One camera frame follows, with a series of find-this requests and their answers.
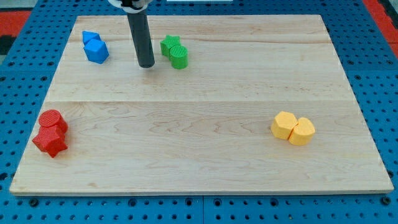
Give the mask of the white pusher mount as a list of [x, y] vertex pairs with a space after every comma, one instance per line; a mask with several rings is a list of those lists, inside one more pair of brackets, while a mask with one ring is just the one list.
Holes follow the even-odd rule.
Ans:
[[126, 13], [139, 13], [147, 9], [153, 0], [108, 0], [110, 5], [122, 9]]

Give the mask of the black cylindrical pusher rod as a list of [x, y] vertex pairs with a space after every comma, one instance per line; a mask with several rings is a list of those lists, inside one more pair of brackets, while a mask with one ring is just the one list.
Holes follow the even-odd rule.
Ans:
[[129, 13], [127, 19], [139, 66], [142, 68], [153, 67], [155, 59], [146, 10], [135, 14]]

